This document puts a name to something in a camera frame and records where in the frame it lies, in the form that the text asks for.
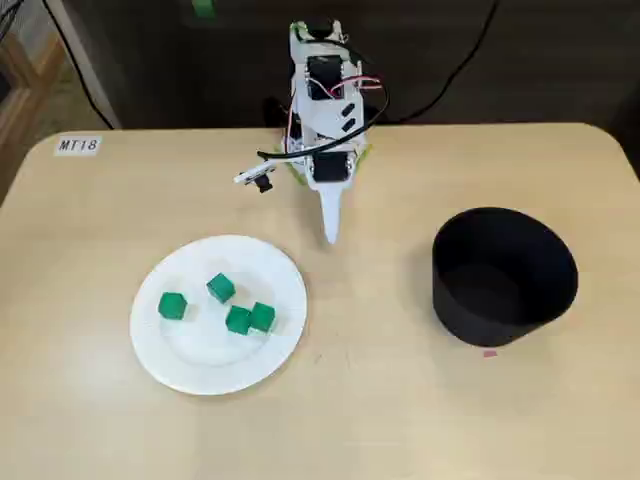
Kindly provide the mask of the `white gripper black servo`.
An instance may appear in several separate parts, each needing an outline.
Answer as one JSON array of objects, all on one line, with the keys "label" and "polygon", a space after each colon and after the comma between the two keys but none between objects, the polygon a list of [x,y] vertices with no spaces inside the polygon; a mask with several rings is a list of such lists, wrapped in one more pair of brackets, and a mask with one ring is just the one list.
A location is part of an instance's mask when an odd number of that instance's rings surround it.
[{"label": "white gripper black servo", "polygon": [[305,175],[312,190],[320,196],[324,233],[335,244],[340,229],[341,198],[352,184],[359,155],[355,150],[324,151],[308,157]]}]

